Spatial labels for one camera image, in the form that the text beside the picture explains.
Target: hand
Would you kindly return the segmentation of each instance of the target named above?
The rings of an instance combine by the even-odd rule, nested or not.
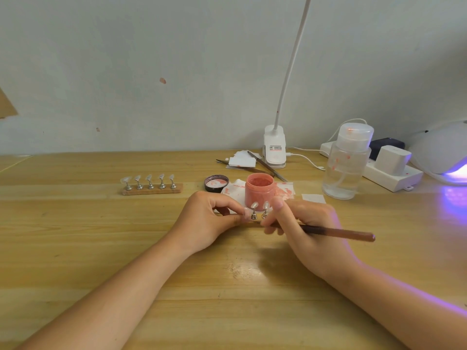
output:
[[[300,228],[297,218],[307,225],[328,228],[342,228],[336,211],[331,205],[303,200],[283,201],[280,197],[271,200],[272,212],[261,221],[265,226],[264,233],[275,231],[270,225],[277,220],[282,229],[277,234],[285,233],[290,247],[305,265],[316,276],[330,284],[342,281],[359,265],[347,240],[336,237],[307,235]]]
[[[223,216],[214,214],[214,209]],[[247,221],[245,208],[230,196],[198,191],[190,196],[166,238],[175,239],[191,255],[209,247],[227,229]]]

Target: wooden tabletop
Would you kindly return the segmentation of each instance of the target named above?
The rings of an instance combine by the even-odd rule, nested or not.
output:
[[[235,151],[97,152],[0,157],[0,349],[12,349],[155,243]],[[307,154],[324,165],[326,158]],[[120,178],[175,175],[181,194],[122,196]],[[300,157],[281,172],[321,194]],[[364,262],[467,307],[467,188],[425,177],[390,193],[363,179],[349,201],[326,197]],[[403,349],[372,318],[308,272],[283,236],[236,228],[172,275],[125,349]]]

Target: tweezers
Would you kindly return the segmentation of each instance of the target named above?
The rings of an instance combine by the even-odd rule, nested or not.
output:
[[[253,153],[247,151],[251,157],[254,157],[256,161],[262,165],[263,167],[266,167],[267,170],[271,171],[277,178],[279,178],[283,182],[289,182],[287,179],[285,179],[283,176],[278,174],[276,170],[274,170],[270,165],[268,165],[265,161],[263,161],[261,158],[256,157]]]
[[[225,161],[223,159],[217,159],[216,161],[218,161],[219,163],[223,163],[225,165],[229,165],[229,161]],[[253,172],[253,173],[265,173],[265,174],[270,175],[272,177],[276,176],[274,173],[265,172],[265,171],[262,171],[260,169],[256,169],[256,168],[252,168],[252,167],[237,167],[237,168],[245,170],[245,171]]]

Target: person's right hand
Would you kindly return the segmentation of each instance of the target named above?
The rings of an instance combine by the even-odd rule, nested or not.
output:
[[[270,225],[277,220],[285,233],[290,247],[308,270],[331,285],[345,282],[358,268],[359,260],[355,257],[347,240],[337,237],[307,235],[300,228],[296,219],[302,223],[328,228],[342,228],[336,211],[331,205],[304,200],[287,200],[274,197],[271,200],[272,212],[261,221],[265,234],[275,231]]]

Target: gray wall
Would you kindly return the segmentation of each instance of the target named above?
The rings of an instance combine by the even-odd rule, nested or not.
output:
[[[304,3],[0,0],[0,153],[260,147]],[[406,139],[466,93],[467,0],[312,0],[281,125]]]

